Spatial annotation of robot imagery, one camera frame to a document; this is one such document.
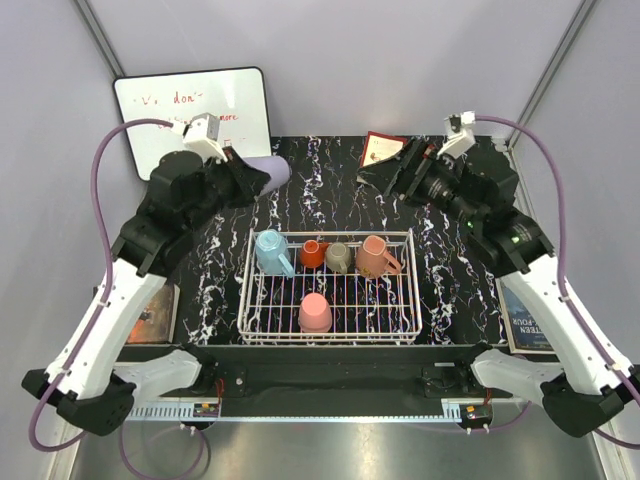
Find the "lavender plastic tumbler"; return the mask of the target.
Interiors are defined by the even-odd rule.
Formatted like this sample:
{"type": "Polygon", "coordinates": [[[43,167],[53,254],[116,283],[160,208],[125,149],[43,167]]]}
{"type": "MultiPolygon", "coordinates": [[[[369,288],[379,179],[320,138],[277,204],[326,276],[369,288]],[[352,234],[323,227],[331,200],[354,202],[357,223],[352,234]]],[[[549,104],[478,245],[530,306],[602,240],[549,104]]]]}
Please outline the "lavender plastic tumbler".
{"type": "Polygon", "coordinates": [[[278,190],[286,184],[291,177],[289,163],[280,156],[247,157],[244,161],[252,168],[269,175],[270,179],[260,192],[265,196],[274,190],[278,190]]]}

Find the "orange small cup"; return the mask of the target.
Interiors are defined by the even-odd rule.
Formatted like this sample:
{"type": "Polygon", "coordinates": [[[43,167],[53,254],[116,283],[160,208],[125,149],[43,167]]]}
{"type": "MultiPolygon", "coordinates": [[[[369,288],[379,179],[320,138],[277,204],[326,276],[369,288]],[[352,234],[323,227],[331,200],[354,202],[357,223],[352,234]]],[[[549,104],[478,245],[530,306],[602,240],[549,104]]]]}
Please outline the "orange small cup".
{"type": "Polygon", "coordinates": [[[300,249],[300,262],[308,269],[316,269],[320,267],[325,260],[325,253],[329,247],[327,242],[318,242],[316,240],[307,240],[300,249]]]}

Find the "pink floral mug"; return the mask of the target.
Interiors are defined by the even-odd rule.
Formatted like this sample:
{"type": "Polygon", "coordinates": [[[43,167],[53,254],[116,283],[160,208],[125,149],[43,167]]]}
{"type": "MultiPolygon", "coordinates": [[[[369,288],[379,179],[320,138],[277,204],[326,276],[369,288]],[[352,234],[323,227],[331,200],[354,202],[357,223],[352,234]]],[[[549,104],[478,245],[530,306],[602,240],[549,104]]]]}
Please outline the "pink floral mug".
{"type": "Polygon", "coordinates": [[[355,267],[360,275],[370,280],[402,273],[401,263],[390,253],[387,242],[377,235],[369,235],[362,242],[356,253],[355,267]]]}

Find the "light blue ceramic mug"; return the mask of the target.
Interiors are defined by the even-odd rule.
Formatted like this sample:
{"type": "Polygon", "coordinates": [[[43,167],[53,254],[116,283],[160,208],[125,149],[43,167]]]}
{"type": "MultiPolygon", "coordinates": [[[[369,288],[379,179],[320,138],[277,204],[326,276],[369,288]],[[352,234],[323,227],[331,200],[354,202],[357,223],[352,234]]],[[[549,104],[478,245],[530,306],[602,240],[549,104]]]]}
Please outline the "light blue ceramic mug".
{"type": "Polygon", "coordinates": [[[256,237],[255,255],[262,273],[292,278],[295,274],[286,238],[276,230],[261,231],[256,237]]]}

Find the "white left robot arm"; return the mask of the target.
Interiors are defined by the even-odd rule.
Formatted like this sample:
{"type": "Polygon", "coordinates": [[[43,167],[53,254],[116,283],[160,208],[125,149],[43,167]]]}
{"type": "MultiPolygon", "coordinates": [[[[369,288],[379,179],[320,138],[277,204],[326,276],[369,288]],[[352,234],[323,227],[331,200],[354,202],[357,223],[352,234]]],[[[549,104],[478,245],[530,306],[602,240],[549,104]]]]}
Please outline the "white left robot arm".
{"type": "Polygon", "coordinates": [[[193,248],[193,236],[225,208],[243,208],[291,175],[279,156],[219,159],[191,151],[164,155],[136,215],[107,252],[108,269],[90,310],[58,360],[28,371],[22,386],[69,424],[98,436],[115,431],[131,410],[163,394],[208,394],[216,360],[195,346],[173,347],[136,367],[116,360],[143,310],[193,248]]]}

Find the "pink plastic tumbler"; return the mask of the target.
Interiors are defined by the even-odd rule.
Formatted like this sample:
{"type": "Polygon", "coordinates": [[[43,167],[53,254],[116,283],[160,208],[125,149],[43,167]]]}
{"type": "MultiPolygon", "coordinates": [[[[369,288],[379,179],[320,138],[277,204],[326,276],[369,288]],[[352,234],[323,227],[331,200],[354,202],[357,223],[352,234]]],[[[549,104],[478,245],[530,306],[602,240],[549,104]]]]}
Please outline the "pink plastic tumbler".
{"type": "Polygon", "coordinates": [[[304,296],[299,310],[299,326],[303,333],[327,333],[333,324],[330,305],[319,293],[304,296]]]}

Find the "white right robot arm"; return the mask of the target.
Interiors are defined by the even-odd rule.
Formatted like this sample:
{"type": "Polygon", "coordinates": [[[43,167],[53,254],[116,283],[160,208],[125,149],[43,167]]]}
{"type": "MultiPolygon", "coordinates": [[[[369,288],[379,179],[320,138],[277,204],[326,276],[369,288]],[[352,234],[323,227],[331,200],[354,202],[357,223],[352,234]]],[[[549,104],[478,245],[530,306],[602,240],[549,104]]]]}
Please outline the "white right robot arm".
{"type": "Polygon", "coordinates": [[[522,301],[558,359],[545,366],[479,344],[454,371],[460,393],[508,392],[542,407],[576,438],[613,419],[638,393],[638,366],[606,339],[559,273],[559,256],[540,226],[515,207],[519,176],[505,155],[472,147],[454,158],[414,138],[358,174],[384,196],[436,207],[457,221],[467,247],[522,301]]]}

